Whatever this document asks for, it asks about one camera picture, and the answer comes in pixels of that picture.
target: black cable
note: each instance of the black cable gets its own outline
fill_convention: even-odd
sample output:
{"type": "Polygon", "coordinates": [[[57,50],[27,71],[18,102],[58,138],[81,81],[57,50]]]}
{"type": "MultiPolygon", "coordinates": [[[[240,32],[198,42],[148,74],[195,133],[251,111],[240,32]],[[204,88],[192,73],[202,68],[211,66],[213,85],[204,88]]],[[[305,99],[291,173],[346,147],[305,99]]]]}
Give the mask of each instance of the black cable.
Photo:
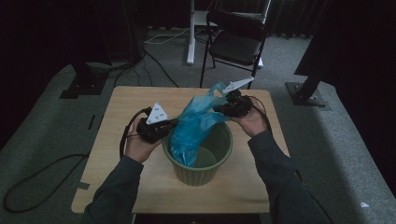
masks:
{"type": "MultiPolygon", "coordinates": [[[[200,43],[206,43],[206,40],[205,40],[205,39],[202,39],[202,38],[200,38],[200,37],[197,37],[198,35],[206,35],[206,31],[205,31],[204,28],[201,29],[199,32],[195,33],[194,39],[195,39],[195,40],[199,40],[198,42],[200,42],[200,43]]],[[[144,38],[150,40],[150,39],[152,39],[153,37],[156,37],[156,38],[159,38],[159,39],[160,39],[160,38],[166,38],[166,37],[157,36],[157,35],[155,35],[155,36],[146,35],[144,38]]],[[[178,37],[174,37],[174,39],[190,39],[190,35],[179,35],[178,37]]]]}
{"type": "Polygon", "coordinates": [[[140,87],[140,74],[136,71],[136,67],[134,68],[134,72],[137,74],[137,86],[140,87]]]}
{"type": "Polygon", "coordinates": [[[137,118],[137,116],[139,116],[139,115],[141,115],[141,114],[143,114],[143,113],[145,113],[145,114],[148,115],[150,112],[151,112],[151,107],[147,107],[147,108],[141,109],[139,112],[137,112],[137,113],[131,118],[131,120],[129,121],[128,125],[125,126],[124,132],[123,132],[123,134],[122,134],[122,138],[121,138],[121,140],[120,140],[120,159],[121,159],[122,156],[123,156],[124,147],[125,147],[125,142],[126,142],[127,137],[129,137],[129,136],[128,136],[128,132],[129,132],[129,130],[131,129],[132,123],[134,123],[134,120],[137,118]]]}
{"type": "Polygon", "coordinates": [[[144,69],[144,70],[147,72],[147,74],[148,74],[150,86],[153,87],[153,85],[152,85],[151,74],[150,74],[149,71],[146,69],[146,61],[145,61],[145,59],[143,59],[143,69],[144,69]]]}
{"type": "Polygon", "coordinates": [[[163,68],[163,66],[157,61],[157,59],[155,59],[150,53],[148,53],[145,49],[144,51],[148,54],[148,56],[150,56],[160,67],[161,69],[165,72],[166,76],[173,82],[173,84],[175,84],[176,87],[179,87],[176,82],[169,76],[169,74],[165,71],[165,69],[163,68]]]}
{"type": "Polygon", "coordinates": [[[239,101],[242,101],[242,102],[244,102],[244,103],[246,103],[246,104],[249,104],[251,107],[253,107],[254,109],[256,109],[257,112],[259,112],[260,115],[262,115],[262,119],[264,119],[264,122],[265,122],[265,124],[267,125],[267,130],[270,131],[271,134],[273,134],[272,128],[271,128],[270,120],[268,119],[268,117],[267,117],[267,115],[266,115],[265,106],[264,106],[264,104],[263,104],[260,100],[259,100],[259,102],[262,104],[262,107],[263,107],[263,110],[265,111],[265,113],[262,112],[262,111],[261,111],[257,106],[255,106],[253,103],[251,103],[251,101],[247,101],[247,100],[245,100],[245,99],[242,98],[242,97],[236,97],[235,99],[236,99],[236,100],[239,100],[239,101]]]}
{"type": "Polygon", "coordinates": [[[37,171],[36,173],[24,178],[23,180],[19,181],[18,183],[16,183],[14,186],[12,186],[10,189],[8,189],[6,195],[4,196],[3,199],[3,207],[6,211],[8,211],[9,213],[14,213],[14,214],[18,214],[18,213],[24,213],[27,211],[31,211],[35,208],[37,208],[38,206],[40,206],[42,203],[46,202],[55,192],[56,190],[58,190],[58,188],[64,183],[64,181],[73,173],[73,171],[81,164],[81,162],[85,159],[88,158],[90,155],[90,153],[87,154],[72,154],[72,155],[68,155],[65,157],[62,157],[56,161],[53,161],[52,163],[50,163],[49,165],[45,166],[44,168],[42,168],[41,170],[37,171]],[[41,202],[29,207],[29,208],[25,208],[25,209],[13,209],[10,208],[7,204],[7,199],[9,194],[18,186],[22,185],[23,183],[29,181],[30,179],[33,179],[34,177],[38,176],[39,174],[41,174],[42,172],[44,172],[45,170],[47,170],[48,168],[50,168],[53,164],[68,159],[68,158],[72,158],[72,157],[82,157],[75,165],[74,167],[69,171],[69,173],[64,177],[64,179],[52,190],[52,192],[45,197],[41,202]]]}
{"type": "Polygon", "coordinates": [[[121,72],[119,72],[119,74],[117,75],[116,79],[114,80],[113,88],[116,88],[116,87],[117,87],[117,81],[118,81],[119,78],[120,78],[122,75],[124,75],[125,72],[126,72],[127,70],[129,70],[129,69],[132,69],[132,67],[125,68],[124,70],[122,70],[121,72]]]}

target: chair leg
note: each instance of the chair leg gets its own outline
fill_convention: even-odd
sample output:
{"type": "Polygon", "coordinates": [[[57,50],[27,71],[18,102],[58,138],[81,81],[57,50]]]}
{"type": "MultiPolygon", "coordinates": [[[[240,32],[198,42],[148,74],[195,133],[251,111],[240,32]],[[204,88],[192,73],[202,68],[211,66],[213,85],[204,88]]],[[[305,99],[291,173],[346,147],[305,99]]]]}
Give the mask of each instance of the chair leg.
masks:
{"type": "MultiPolygon", "coordinates": [[[[254,64],[253,64],[253,70],[252,70],[252,72],[251,72],[251,76],[252,77],[256,77],[256,72],[257,72],[257,68],[259,67],[259,59],[256,59],[256,62],[254,62],[254,64]]],[[[251,81],[251,82],[249,82],[248,84],[247,84],[247,89],[248,90],[250,90],[250,86],[251,86],[251,83],[252,83],[253,81],[251,81]]]]}
{"type": "Polygon", "coordinates": [[[204,56],[204,63],[202,65],[202,72],[201,72],[201,81],[199,83],[199,88],[202,88],[202,83],[204,82],[204,73],[205,73],[205,67],[206,67],[206,57],[207,57],[207,49],[209,47],[209,41],[206,41],[206,47],[205,47],[205,56],[204,56]]]}
{"type": "Polygon", "coordinates": [[[213,67],[216,68],[215,57],[213,57],[213,56],[212,56],[212,63],[213,63],[213,67]]]}

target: cable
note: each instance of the cable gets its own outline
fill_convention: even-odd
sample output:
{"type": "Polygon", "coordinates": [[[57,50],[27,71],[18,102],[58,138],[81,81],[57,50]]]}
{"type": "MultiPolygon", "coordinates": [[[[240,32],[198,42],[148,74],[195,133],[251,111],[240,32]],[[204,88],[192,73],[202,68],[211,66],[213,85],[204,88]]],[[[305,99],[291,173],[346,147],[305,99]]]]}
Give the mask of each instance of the cable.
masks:
{"type": "Polygon", "coordinates": [[[272,128],[271,128],[270,120],[268,119],[268,117],[267,117],[267,115],[266,115],[267,112],[265,111],[265,106],[264,106],[264,104],[263,104],[259,99],[257,99],[257,100],[262,104],[262,108],[263,108],[264,112],[262,112],[257,106],[255,106],[253,103],[251,103],[251,101],[247,101],[247,100],[245,100],[245,99],[242,98],[242,97],[236,97],[235,99],[236,99],[236,100],[239,100],[239,101],[242,101],[242,102],[244,102],[244,103],[246,103],[246,104],[249,104],[251,107],[253,107],[254,109],[256,109],[257,112],[259,112],[260,115],[262,115],[262,118],[264,119],[264,122],[265,122],[265,124],[267,125],[268,131],[270,131],[270,133],[273,134],[272,128]]]}
{"type": "Polygon", "coordinates": [[[68,155],[68,156],[62,157],[62,158],[60,158],[60,159],[58,159],[56,161],[53,161],[52,163],[50,163],[49,165],[45,166],[44,168],[42,168],[41,170],[37,171],[36,173],[34,173],[34,174],[24,178],[23,180],[19,181],[14,186],[12,186],[10,189],[8,189],[6,195],[4,196],[4,199],[3,199],[3,207],[4,207],[4,209],[6,211],[8,211],[9,213],[18,214],[18,213],[24,213],[24,212],[27,212],[27,211],[31,211],[31,210],[37,208],[38,206],[40,206],[41,204],[46,202],[56,192],[56,190],[58,190],[58,188],[64,183],[64,181],[73,173],[73,171],[81,164],[81,162],[84,159],[89,157],[89,155],[90,155],[90,153],[87,153],[87,154],[72,154],[72,155],[68,155]],[[8,204],[7,204],[8,196],[16,187],[18,187],[18,186],[22,185],[23,183],[29,181],[30,179],[33,179],[37,175],[41,174],[42,172],[44,172],[45,170],[50,168],[53,164],[55,164],[55,163],[57,163],[59,161],[68,159],[68,158],[72,158],[72,157],[82,157],[82,158],[74,165],[74,167],[69,171],[69,173],[67,173],[67,175],[64,177],[64,179],[52,190],[52,192],[47,197],[45,197],[41,202],[39,202],[39,203],[37,203],[37,204],[35,204],[35,205],[31,206],[31,207],[25,208],[25,209],[13,209],[13,208],[10,208],[8,206],[8,204]]]}
{"type": "Polygon", "coordinates": [[[132,69],[132,68],[133,68],[133,67],[125,68],[124,70],[122,70],[122,71],[117,75],[116,79],[114,80],[113,88],[116,88],[116,87],[117,87],[117,81],[119,80],[119,78],[120,78],[123,74],[125,74],[125,72],[126,72],[127,70],[132,69]]]}
{"type": "Polygon", "coordinates": [[[136,67],[134,68],[134,72],[137,74],[137,86],[140,87],[140,74],[136,71],[136,67]]]}
{"type": "Polygon", "coordinates": [[[124,147],[125,147],[125,142],[126,139],[128,138],[128,132],[131,129],[132,123],[134,123],[134,120],[137,118],[137,116],[145,113],[145,114],[149,114],[151,112],[151,107],[147,107],[144,109],[141,109],[139,112],[137,112],[129,121],[128,125],[125,126],[124,132],[122,134],[122,138],[120,140],[120,159],[123,156],[123,151],[124,151],[124,147]]]}
{"type": "Polygon", "coordinates": [[[175,84],[176,87],[179,87],[176,82],[169,76],[169,74],[165,71],[165,69],[163,68],[163,66],[157,61],[157,59],[155,59],[150,53],[148,53],[145,49],[144,51],[148,54],[148,56],[150,56],[160,67],[161,69],[165,72],[166,76],[173,82],[173,84],[175,84]]]}
{"type": "Polygon", "coordinates": [[[148,78],[149,78],[149,83],[150,83],[150,86],[151,87],[153,87],[153,85],[152,85],[152,78],[151,78],[151,74],[149,73],[149,71],[146,69],[146,61],[145,61],[145,59],[143,58],[143,69],[147,72],[147,74],[148,74],[148,78]]]}
{"type": "MultiPolygon", "coordinates": [[[[216,6],[217,6],[217,4],[218,4],[218,0],[213,0],[212,2],[210,2],[209,6],[207,7],[207,9],[206,9],[205,11],[208,11],[208,10],[210,9],[210,7],[212,7],[212,5],[213,5],[214,2],[216,2],[216,4],[215,4],[215,8],[216,8],[216,6]]],[[[198,35],[198,34],[201,33],[205,28],[206,28],[206,26],[204,26],[204,28],[202,28],[201,30],[198,30],[197,32],[195,32],[195,34],[198,35]]],[[[177,35],[155,35],[154,37],[150,38],[149,40],[145,41],[144,43],[145,43],[145,44],[152,44],[152,45],[161,45],[161,44],[165,44],[165,43],[169,42],[170,40],[172,40],[172,39],[174,39],[174,38],[176,38],[176,37],[178,37],[178,36],[180,36],[180,35],[183,35],[184,33],[186,33],[186,32],[189,31],[189,30],[190,30],[190,28],[189,28],[189,29],[185,29],[183,32],[181,32],[180,34],[177,34],[177,35]],[[169,38],[169,39],[167,39],[167,40],[165,40],[165,41],[163,41],[163,42],[160,42],[160,43],[153,43],[153,42],[150,42],[151,40],[153,40],[153,39],[155,39],[155,38],[157,38],[157,37],[161,37],[161,36],[172,36],[172,37],[169,38]]]]}
{"type": "Polygon", "coordinates": [[[154,44],[154,45],[156,44],[156,45],[161,45],[161,44],[167,43],[168,41],[170,41],[170,40],[172,40],[172,39],[174,39],[174,38],[176,38],[176,37],[178,37],[178,36],[180,36],[180,35],[183,35],[183,34],[186,33],[186,31],[188,31],[188,30],[190,30],[190,29],[186,29],[186,30],[184,30],[183,32],[181,32],[181,33],[178,34],[178,35],[155,35],[154,37],[152,37],[151,39],[145,41],[144,43],[145,43],[145,44],[154,44]],[[149,42],[150,40],[153,40],[153,39],[155,39],[155,38],[157,38],[157,37],[160,37],[160,36],[172,36],[172,37],[169,38],[169,39],[167,39],[167,40],[165,40],[165,41],[163,41],[163,42],[160,42],[160,43],[152,43],[152,42],[149,42]]]}

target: person's right hand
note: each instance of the person's right hand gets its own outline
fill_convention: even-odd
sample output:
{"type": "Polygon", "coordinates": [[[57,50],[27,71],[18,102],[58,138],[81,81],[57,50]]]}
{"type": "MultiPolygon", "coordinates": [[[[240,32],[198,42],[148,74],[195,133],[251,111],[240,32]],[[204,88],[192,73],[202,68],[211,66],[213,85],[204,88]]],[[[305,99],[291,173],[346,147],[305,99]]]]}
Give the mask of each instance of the person's right hand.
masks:
{"type": "MultiPolygon", "coordinates": [[[[253,103],[257,108],[259,108],[262,113],[264,109],[259,106],[257,100],[255,98],[250,97],[251,103],[253,103]]],[[[246,114],[244,117],[240,118],[230,118],[230,120],[235,121],[238,123],[244,132],[249,135],[250,137],[255,136],[258,133],[262,133],[267,130],[267,125],[265,124],[264,119],[259,111],[257,111],[254,107],[246,114]]]]}

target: dark wall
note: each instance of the dark wall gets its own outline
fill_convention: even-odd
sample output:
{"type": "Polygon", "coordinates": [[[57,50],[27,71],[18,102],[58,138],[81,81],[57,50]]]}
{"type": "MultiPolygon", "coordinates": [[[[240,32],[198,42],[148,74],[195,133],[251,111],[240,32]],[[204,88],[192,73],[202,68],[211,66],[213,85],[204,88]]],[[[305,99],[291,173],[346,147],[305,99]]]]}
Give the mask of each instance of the dark wall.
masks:
{"type": "Polygon", "coordinates": [[[396,193],[396,2],[333,0],[296,74],[337,90],[375,163],[396,193]],[[326,64],[321,68],[315,64],[326,64]]]}
{"type": "Polygon", "coordinates": [[[57,72],[108,58],[89,0],[4,0],[0,28],[1,149],[57,72]]]}
{"type": "Polygon", "coordinates": [[[0,148],[29,114],[53,74],[67,64],[45,1],[0,6],[0,148]]]}

